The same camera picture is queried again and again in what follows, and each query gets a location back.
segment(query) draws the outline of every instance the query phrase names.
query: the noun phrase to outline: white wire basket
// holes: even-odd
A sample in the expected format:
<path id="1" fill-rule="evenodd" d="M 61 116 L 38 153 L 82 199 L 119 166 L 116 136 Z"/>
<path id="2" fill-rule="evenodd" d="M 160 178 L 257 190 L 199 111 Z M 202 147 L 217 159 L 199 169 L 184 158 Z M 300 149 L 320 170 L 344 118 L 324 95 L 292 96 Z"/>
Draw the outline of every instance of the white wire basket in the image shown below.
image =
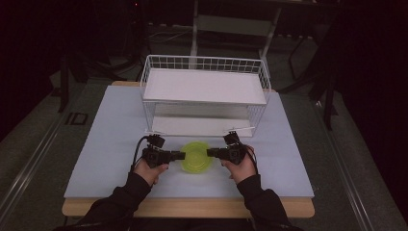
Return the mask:
<path id="1" fill-rule="evenodd" d="M 270 92 L 261 60 L 150 55 L 140 80 L 147 132 L 170 136 L 253 137 Z"/>

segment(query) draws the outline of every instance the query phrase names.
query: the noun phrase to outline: handheld controller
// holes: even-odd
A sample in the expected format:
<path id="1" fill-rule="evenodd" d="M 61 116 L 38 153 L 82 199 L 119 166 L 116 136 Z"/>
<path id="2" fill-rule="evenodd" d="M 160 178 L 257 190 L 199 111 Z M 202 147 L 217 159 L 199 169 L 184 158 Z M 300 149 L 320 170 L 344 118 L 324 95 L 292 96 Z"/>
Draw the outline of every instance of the handheld controller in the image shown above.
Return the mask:
<path id="1" fill-rule="evenodd" d="M 143 149 L 141 157 L 146 160 L 150 168 L 153 168 L 175 160 L 184 160 L 186 153 L 180 151 L 164 151 L 150 146 Z"/>
<path id="2" fill-rule="evenodd" d="M 246 147 L 240 142 L 240 138 L 236 132 L 230 132 L 224 136 L 224 140 L 227 147 L 207 149 L 207 156 L 216 157 L 239 165 L 247 152 Z"/>
<path id="3" fill-rule="evenodd" d="M 141 157 L 146 160 L 150 168 L 160 166 L 162 164 L 169 164 L 175 160 L 184 160 L 186 158 L 185 152 L 180 151 L 165 151 L 162 146 L 165 139 L 158 135 L 152 135 L 147 138 L 149 144 L 141 152 Z"/>

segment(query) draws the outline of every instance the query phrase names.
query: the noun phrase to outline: floor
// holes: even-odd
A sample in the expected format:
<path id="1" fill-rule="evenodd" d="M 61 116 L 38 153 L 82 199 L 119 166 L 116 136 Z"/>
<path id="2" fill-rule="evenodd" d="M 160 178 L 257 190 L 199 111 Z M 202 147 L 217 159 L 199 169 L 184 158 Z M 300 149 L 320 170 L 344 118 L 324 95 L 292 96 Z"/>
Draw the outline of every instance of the floor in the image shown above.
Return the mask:
<path id="1" fill-rule="evenodd" d="M 190 54 L 190 31 L 156 29 L 171 34 L 152 33 L 152 54 Z M 258 58 L 256 47 L 228 40 L 215 42 L 214 37 L 217 35 L 200 35 L 199 56 Z M 252 41 L 251 44 L 258 44 L 258 40 Z M 272 41 L 267 58 L 274 89 L 293 83 L 287 59 L 295 44 L 292 38 L 276 37 Z M 309 39 L 299 48 L 293 57 L 296 74 L 307 66 L 316 49 Z M 139 71 L 140 66 L 136 65 L 118 74 L 134 81 Z M 71 80 L 70 103 L 64 113 L 57 113 L 59 98 L 49 95 L 0 143 L 0 230 L 51 230 L 64 223 L 64 190 L 105 88 L 111 82 L 97 74 L 86 84 Z M 333 130 L 328 131 L 321 119 L 321 105 L 307 96 L 310 87 L 281 94 L 315 190 L 316 214 L 291 222 L 304 230 L 408 230 L 342 96 L 335 94 Z M 89 119 L 84 125 L 72 125 L 67 120 L 70 113 L 87 114 Z"/>

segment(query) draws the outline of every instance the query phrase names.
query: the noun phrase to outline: black jacket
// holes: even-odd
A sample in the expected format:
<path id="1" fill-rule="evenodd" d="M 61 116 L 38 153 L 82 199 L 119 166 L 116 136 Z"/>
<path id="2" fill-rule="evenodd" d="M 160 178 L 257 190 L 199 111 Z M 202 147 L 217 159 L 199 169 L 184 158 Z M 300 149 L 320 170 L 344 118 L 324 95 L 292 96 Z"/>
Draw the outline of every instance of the black jacket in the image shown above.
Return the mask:
<path id="1" fill-rule="evenodd" d="M 244 198 L 245 207 L 251 212 L 257 231 L 301 230 L 291 226 L 278 195 L 273 190 L 261 188 L 261 176 L 246 178 L 237 185 Z M 58 227 L 62 230 L 127 230 L 140 203 L 151 188 L 136 173 L 129 173 L 125 186 L 95 201 L 87 214 L 75 225 Z"/>

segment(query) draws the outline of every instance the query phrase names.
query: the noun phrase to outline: person's hand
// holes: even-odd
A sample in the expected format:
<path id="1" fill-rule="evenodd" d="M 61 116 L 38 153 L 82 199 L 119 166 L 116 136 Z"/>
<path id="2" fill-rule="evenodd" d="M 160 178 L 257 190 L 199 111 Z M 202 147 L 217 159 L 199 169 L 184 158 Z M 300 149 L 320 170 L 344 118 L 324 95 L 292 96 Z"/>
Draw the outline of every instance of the person's hand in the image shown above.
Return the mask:
<path id="1" fill-rule="evenodd" d="M 254 154 L 253 147 L 247 146 L 247 150 L 250 155 Z M 235 183 L 238 185 L 242 180 L 256 174 L 255 166 L 252 163 L 251 158 L 252 157 L 249 155 L 245 155 L 243 160 L 237 166 L 225 160 L 221 160 L 221 163 L 223 166 L 228 168 L 228 170 L 231 172 L 230 178 L 234 179 Z"/>
<path id="2" fill-rule="evenodd" d="M 159 175 L 168 169 L 168 164 L 163 164 L 150 168 L 147 162 L 140 158 L 140 161 L 133 169 L 133 172 L 141 176 L 149 186 L 156 185 L 159 182 Z"/>

